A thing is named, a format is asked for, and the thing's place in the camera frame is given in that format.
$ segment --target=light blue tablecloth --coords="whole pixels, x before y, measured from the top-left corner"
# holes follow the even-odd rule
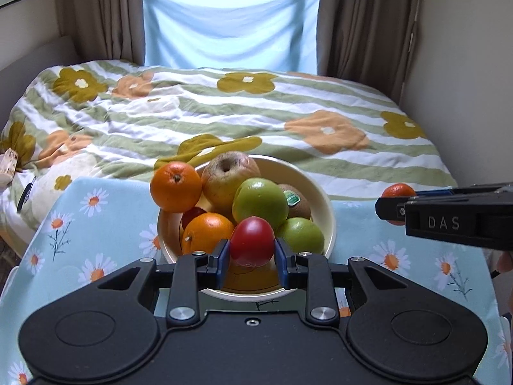
[[[364,256],[467,306],[485,323],[488,349],[475,377],[483,385],[510,384],[504,334],[492,282],[478,248],[408,238],[404,227],[380,221],[372,201],[334,201],[337,245],[331,261]],[[148,184],[82,178],[73,182],[42,224],[0,300],[0,384],[25,385],[30,372],[17,334],[37,308],[144,256],[162,262],[156,237],[157,206]],[[347,305],[338,290],[340,307]],[[165,294],[156,313],[163,314]],[[203,308],[256,310],[202,294]],[[304,294],[258,303],[262,310],[301,309]]]

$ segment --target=red fruit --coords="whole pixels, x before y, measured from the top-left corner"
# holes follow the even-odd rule
[[[274,231],[260,217],[243,219],[230,238],[230,257],[240,266],[258,268],[274,255]]]
[[[415,196],[415,190],[407,185],[407,184],[394,184],[389,186],[386,190],[381,194],[382,197],[390,197],[390,196]],[[394,226],[404,226],[406,223],[404,221],[393,221],[387,220],[390,224]]]
[[[190,210],[184,212],[184,215],[181,216],[181,227],[185,230],[187,225],[195,219],[197,216],[201,216],[201,214],[206,213],[203,208],[192,207]]]

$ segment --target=orange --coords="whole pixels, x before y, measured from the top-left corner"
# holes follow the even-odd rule
[[[212,253],[221,239],[230,239],[235,227],[226,217],[206,212],[194,218],[181,237],[183,254],[195,251]]]
[[[416,195],[415,190],[407,185],[407,184],[394,184],[389,186],[386,190],[383,191],[381,196],[390,197],[390,196],[414,196]],[[404,221],[392,221],[387,220],[390,224],[394,224],[394,226],[404,226],[406,223]]]
[[[186,212],[201,197],[201,178],[185,162],[170,162],[151,179],[150,193],[155,203],[167,212]]]

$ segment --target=orange flower pattern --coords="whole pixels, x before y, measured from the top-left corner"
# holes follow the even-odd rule
[[[420,126],[404,114],[383,111],[381,117],[387,121],[383,128],[390,136],[398,139],[416,139],[417,137],[427,139]]]
[[[140,76],[126,75],[117,82],[112,95],[122,98],[136,99],[147,97],[153,89],[151,80],[153,72],[143,72]]]
[[[93,141],[86,134],[72,136],[65,130],[57,130],[46,138],[47,147],[41,151],[36,162],[38,168],[50,168],[52,165],[64,162],[77,155],[81,149],[89,146]]]
[[[366,134],[355,127],[351,120],[329,111],[319,110],[305,118],[286,122],[285,130],[304,136],[305,142],[325,155],[369,146]]]

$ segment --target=cream bowl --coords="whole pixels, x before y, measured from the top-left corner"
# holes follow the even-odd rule
[[[329,258],[335,246],[337,225],[332,203],[319,184],[307,177],[298,167],[283,160],[261,155],[250,155],[250,157],[256,161],[263,178],[277,184],[292,185],[304,195],[310,204],[312,221],[324,234],[323,254]],[[205,163],[196,168],[199,175],[207,165],[208,163]],[[203,196],[198,201],[198,207],[206,211],[215,211]],[[158,215],[157,235],[162,253],[169,263],[175,263],[176,259],[182,255],[180,246],[180,238],[183,233],[180,225],[181,216],[181,213],[167,213],[163,210],[160,210]],[[255,269],[231,263],[224,288],[219,291],[206,289],[203,292],[228,301],[257,302],[283,297],[291,293],[292,290],[284,290],[281,287],[274,259],[271,259],[267,265]]]

